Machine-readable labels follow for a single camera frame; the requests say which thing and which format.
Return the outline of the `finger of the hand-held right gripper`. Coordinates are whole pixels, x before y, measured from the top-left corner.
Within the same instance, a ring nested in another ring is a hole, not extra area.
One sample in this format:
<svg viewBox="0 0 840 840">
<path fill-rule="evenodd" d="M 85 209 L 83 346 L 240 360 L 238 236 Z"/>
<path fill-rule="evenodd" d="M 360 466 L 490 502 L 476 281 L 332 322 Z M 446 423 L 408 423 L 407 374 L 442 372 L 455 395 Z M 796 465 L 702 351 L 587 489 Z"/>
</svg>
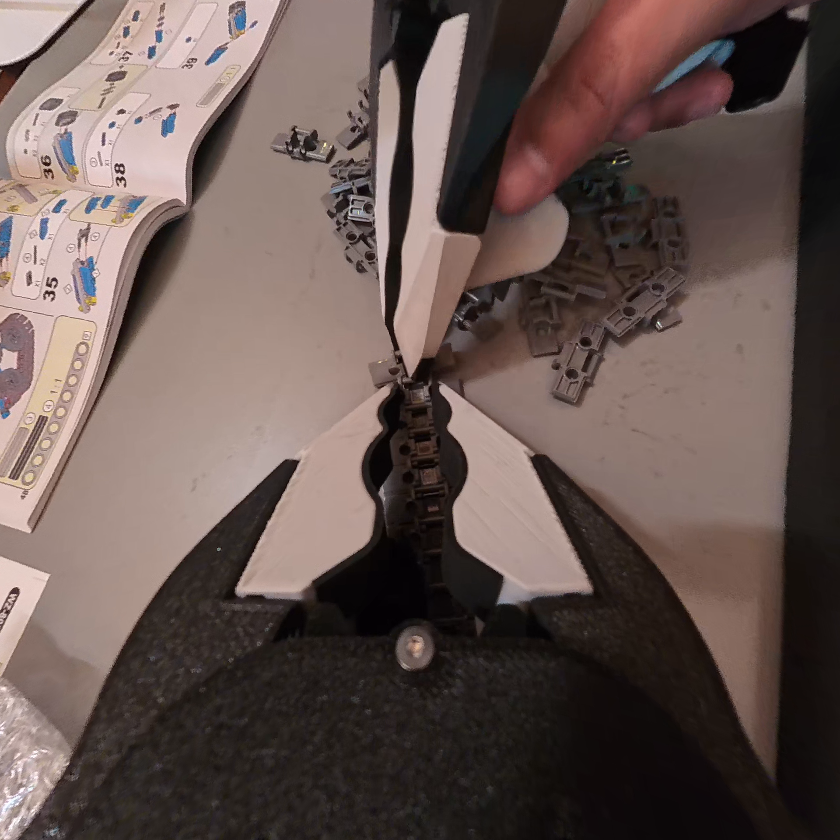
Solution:
<svg viewBox="0 0 840 840">
<path fill-rule="evenodd" d="M 371 145 L 374 174 L 374 230 L 380 285 L 381 313 L 397 352 L 393 315 L 388 310 L 387 260 L 391 238 L 392 171 L 399 134 L 401 92 L 395 62 L 386 62 L 379 71 L 376 95 L 375 132 Z"/>
<path fill-rule="evenodd" d="M 411 376 L 437 353 L 480 251 L 477 235 L 449 232 L 438 220 L 468 27 L 467 14 L 440 25 L 416 85 L 412 201 L 394 316 L 395 338 Z"/>
</svg>

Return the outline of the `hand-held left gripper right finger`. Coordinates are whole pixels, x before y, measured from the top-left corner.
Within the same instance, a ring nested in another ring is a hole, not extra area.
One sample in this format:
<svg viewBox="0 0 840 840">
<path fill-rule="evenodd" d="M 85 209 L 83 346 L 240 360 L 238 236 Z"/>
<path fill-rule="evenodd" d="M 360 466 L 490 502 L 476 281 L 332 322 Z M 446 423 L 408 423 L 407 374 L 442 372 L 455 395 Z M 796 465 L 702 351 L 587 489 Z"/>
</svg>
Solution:
<svg viewBox="0 0 840 840">
<path fill-rule="evenodd" d="M 448 385 L 448 434 L 464 453 L 455 543 L 500 576 L 491 602 L 591 595 L 592 582 L 534 465 L 534 453 Z"/>
</svg>

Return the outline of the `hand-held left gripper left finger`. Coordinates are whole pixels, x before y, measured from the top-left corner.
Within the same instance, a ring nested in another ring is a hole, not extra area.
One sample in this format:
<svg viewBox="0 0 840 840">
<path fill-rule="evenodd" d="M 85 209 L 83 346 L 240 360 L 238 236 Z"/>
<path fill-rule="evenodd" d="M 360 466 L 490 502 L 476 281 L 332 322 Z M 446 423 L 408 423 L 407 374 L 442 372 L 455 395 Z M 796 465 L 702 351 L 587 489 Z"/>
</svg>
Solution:
<svg viewBox="0 0 840 840">
<path fill-rule="evenodd" d="M 302 601 L 372 560 L 383 535 L 400 388 L 381 388 L 310 442 L 239 578 L 239 598 Z"/>
</svg>

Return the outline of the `single grey track link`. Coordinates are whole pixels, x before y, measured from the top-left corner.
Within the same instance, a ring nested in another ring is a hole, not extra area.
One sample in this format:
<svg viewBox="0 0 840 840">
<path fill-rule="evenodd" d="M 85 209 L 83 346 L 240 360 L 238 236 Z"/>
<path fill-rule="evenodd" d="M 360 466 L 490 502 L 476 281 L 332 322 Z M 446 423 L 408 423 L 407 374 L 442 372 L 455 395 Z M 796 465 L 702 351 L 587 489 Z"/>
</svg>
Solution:
<svg viewBox="0 0 840 840">
<path fill-rule="evenodd" d="M 399 385 L 409 387 L 416 383 L 430 383 L 455 371 L 456 353 L 449 343 L 444 343 L 432 360 L 423 360 L 417 371 L 411 374 L 399 350 L 394 350 L 382 360 L 369 363 L 369 372 L 374 387 Z"/>
<path fill-rule="evenodd" d="M 295 161 L 330 163 L 335 149 L 334 144 L 319 138 L 315 130 L 303 129 L 292 125 L 285 133 L 278 133 L 270 144 L 272 151 Z"/>
</svg>

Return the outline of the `pile of grey track pieces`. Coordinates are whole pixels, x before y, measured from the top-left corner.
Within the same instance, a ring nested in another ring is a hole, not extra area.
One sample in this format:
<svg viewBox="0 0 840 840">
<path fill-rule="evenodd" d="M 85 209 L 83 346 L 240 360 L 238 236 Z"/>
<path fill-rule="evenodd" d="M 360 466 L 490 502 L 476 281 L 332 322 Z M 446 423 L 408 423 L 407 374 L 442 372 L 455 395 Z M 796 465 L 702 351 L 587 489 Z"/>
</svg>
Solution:
<svg viewBox="0 0 840 840">
<path fill-rule="evenodd" d="M 493 334 L 488 313 L 521 284 L 519 326 L 535 357 L 550 357 L 552 396 L 575 404 L 592 383 L 606 339 L 637 329 L 667 330 L 681 321 L 672 300 L 689 267 L 685 219 L 674 196 L 627 184 L 624 149 L 599 153 L 560 189 L 570 221 L 559 254 L 546 267 L 463 293 L 454 330 Z"/>
</svg>

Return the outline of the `grey desk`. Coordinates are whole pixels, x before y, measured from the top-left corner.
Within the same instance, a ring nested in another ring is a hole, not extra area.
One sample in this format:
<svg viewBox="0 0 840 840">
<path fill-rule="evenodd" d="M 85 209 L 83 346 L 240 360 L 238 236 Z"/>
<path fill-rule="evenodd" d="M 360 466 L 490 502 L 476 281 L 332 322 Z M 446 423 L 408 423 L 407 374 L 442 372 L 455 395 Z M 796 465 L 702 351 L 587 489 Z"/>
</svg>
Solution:
<svg viewBox="0 0 840 840">
<path fill-rule="evenodd" d="M 196 153 L 190 213 L 144 251 L 98 403 L 32 534 L 3 557 L 50 574 L 6 675 L 78 740 L 147 603 L 283 459 L 373 394 L 379 291 L 321 205 L 326 167 L 270 142 L 332 138 L 370 55 L 370 2 L 293 2 Z M 633 146 L 676 195 L 692 263 L 683 322 L 610 343 L 577 406 L 552 398 L 514 295 L 458 346 L 465 395 L 552 458 L 668 578 L 774 770 L 804 49 L 783 95 Z"/>
</svg>

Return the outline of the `person's right hand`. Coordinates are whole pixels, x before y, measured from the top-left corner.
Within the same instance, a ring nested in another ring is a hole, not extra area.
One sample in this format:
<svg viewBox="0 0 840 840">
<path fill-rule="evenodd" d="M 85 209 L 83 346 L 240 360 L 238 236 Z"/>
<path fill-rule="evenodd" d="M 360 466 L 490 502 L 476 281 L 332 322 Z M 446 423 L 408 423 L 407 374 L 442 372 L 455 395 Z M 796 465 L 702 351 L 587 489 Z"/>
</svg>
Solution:
<svg viewBox="0 0 840 840">
<path fill-rule="evenodd" d="M 705 64 L 655 92 L 678 64 L 722 39 L 808 2 L 611 1 L 520 106 L 495 205 L 521 214 L 540 203 L 606 141 L 630 143 L 719 113 L 733 82 Z"/>
</svg>

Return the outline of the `building instruction booklet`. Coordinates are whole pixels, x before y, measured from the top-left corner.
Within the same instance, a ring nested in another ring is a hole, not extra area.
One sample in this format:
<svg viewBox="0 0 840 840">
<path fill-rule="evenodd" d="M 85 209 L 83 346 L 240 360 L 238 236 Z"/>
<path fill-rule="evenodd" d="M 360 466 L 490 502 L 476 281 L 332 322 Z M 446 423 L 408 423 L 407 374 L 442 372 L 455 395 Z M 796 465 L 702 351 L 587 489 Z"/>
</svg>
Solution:
<svg viewBox="0 0 840 840">
<path fill-rule="evenodd" d="M 258 65 L 281 1 L 128 2 L 6 137 L 1 520 L 32 532 L 109 366 L 133 279 L 185 215 L 196 149 Z"/>
</svg>

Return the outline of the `blue sticker sheet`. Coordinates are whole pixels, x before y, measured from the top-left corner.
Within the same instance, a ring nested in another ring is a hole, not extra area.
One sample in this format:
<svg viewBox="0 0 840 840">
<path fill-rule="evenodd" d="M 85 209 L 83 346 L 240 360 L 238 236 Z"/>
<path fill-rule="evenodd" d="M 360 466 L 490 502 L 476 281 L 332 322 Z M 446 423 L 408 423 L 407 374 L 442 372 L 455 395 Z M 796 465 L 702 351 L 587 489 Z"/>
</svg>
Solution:
<svg viewBox="0 0 840 840">
<path fill-rule="evenodd" d="M 1 558 L 1 674 L 49 581 L 49 574 Z"/>
</svg>

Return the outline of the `crumpled clear plastic bag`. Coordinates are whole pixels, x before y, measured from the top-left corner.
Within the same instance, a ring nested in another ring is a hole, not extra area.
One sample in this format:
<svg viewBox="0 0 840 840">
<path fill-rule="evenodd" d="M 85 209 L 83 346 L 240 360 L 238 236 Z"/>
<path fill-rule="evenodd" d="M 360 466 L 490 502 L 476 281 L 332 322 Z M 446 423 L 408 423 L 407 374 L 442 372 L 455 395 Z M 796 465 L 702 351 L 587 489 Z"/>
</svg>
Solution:
<svg viewBox="0 0 840 840">
<path fill-rule="evenodd" d="M 1 838 L 18 839 L 64 773 L 69 745 L 13 684 L 1 678 Z"/>
</svg>

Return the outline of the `white adjustable stand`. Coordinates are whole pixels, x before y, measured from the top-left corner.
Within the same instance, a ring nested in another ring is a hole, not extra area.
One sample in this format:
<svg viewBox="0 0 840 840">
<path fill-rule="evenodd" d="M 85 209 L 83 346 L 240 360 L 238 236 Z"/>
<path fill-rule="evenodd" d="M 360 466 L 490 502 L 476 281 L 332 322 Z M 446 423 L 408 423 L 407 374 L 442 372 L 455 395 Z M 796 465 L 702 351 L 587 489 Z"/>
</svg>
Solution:
<svg viewBox="0 0 840 840">
<path fill-rule="evenodd" d="M 2 1 L 1 67 L 37 53 L 86 1 Z"/>
</svg>

